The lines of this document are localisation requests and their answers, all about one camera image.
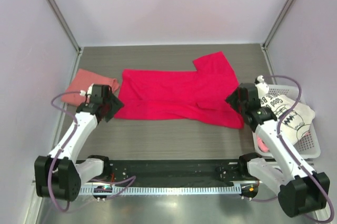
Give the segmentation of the bright pink t shirt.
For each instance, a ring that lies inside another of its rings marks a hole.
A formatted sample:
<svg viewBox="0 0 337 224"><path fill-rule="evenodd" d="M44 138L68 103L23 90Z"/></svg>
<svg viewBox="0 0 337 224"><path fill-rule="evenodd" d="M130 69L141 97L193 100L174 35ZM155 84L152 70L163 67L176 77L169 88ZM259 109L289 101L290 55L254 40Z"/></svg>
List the bright pink t shirt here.
<svg viewBox="0 0 337 224"><path fill-rule="evenodd" d="M223 52L202 56L193 64L194 71L123 70L118 98L124 107L115 118L190 119L243 128L241 115L225 101L239 82Z"/></svg>

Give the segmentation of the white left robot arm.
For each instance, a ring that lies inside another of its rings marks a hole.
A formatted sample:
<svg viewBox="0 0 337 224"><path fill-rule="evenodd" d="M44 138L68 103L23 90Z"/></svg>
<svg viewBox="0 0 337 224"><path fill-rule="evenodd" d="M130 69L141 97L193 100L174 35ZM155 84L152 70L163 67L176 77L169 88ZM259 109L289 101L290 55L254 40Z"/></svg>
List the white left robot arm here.
<svg viewBox="0 0 337 224"><path fill-rule="evenodd" d="M86 91L78 91L84 102L72 114L68 130L46 156L34 162L36 194L42 198L74 201L80 188L94 178L107 181L112 168L109 158L91 155L82 163L77 158L86 140L101 121L109 122L124 104L113 94L109 85L91 84Z"/></svg>

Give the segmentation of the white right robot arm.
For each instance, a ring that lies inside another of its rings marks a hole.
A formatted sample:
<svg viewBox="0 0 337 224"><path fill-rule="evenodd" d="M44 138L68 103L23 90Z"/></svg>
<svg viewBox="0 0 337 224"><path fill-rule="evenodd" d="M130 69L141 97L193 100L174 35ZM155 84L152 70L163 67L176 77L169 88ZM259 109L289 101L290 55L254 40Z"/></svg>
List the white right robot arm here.
<svg viewBox="0 0 337 224"><path fill-rule="evenodd" d="M239 157L237 173L242 179L255 177L262 181L276 194L287 216L296 217L329 207L327 221L330 222L334 218L333 204L328 196L330 180L325 173L316 172L281 135L281 120L270 108L261 106L260 98L268 91L265 83L242 83L226 102L267 145L279 169L258 154L250 153Z"/></svg>

